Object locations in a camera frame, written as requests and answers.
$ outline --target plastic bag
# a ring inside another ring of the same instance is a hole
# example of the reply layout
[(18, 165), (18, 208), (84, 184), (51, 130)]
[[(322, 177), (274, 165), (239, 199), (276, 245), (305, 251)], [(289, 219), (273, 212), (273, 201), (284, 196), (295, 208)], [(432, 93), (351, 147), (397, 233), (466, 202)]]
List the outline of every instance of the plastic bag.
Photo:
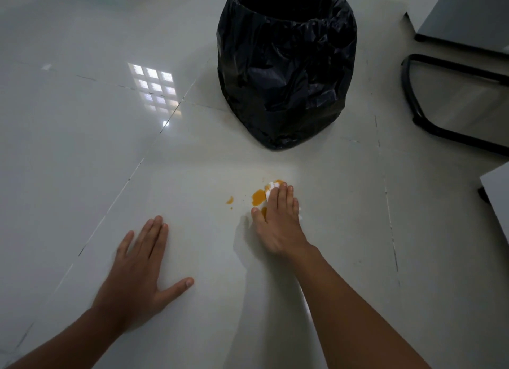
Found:
[(345, 107), (357, 45), (346, 0), (227, 0), (216, 35), (223, 95), (264, 146), (294, 147)]

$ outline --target black trash bag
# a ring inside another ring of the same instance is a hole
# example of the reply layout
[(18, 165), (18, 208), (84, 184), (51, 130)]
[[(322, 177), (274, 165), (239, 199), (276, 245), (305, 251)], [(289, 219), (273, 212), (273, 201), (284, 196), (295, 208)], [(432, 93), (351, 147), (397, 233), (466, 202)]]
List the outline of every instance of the black trash bag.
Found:
[(345, 107), (356, 45), (346, 0), (227, 0), (217, 27), (221, 90), (264, 146), (294, 147)]

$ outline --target white tile floor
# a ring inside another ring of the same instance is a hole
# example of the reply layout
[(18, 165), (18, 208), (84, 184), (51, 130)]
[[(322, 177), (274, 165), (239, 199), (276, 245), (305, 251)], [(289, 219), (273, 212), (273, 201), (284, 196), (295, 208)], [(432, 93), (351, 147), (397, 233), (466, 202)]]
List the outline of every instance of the white tile floor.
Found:
[(414, 42), (407, 0), (348, 0), (359, 34), (347, 106), (274, 153), (220, 93), (225, 1), (30, 0), (0, 14), (0, 357), (78, 317), (125, 232), (162, 214), (161, 284), (196, 285), (98, 367), (325, 367), (298, 287), (250, 228), (252, 193), (284, 179), (310, 241), (429, 364), (508, 366), (509, 252), (476, 193), (506, 159), (414, 126), (399, 70), (412, 52), (509, 65)]

